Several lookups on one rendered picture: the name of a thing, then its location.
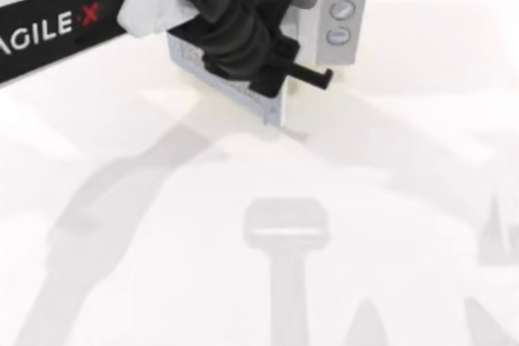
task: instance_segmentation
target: black robot arm segment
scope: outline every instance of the black robot arm segment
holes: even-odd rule
[[[300,45],[284,36],[281,22],[293,0],[188,0],[199,16],[169,33],[204,51],[205,69],[223,79],[250,82],[250,89],[276,97],[287,76],[326,89],[322,75],[295,63]]]

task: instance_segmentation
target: white tabletop surface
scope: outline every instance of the white tabletop surface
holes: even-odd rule
[[[289,105],[263,127],[163,36],[0,90],[0,344],[517,344],[519,0],[368,0]]]

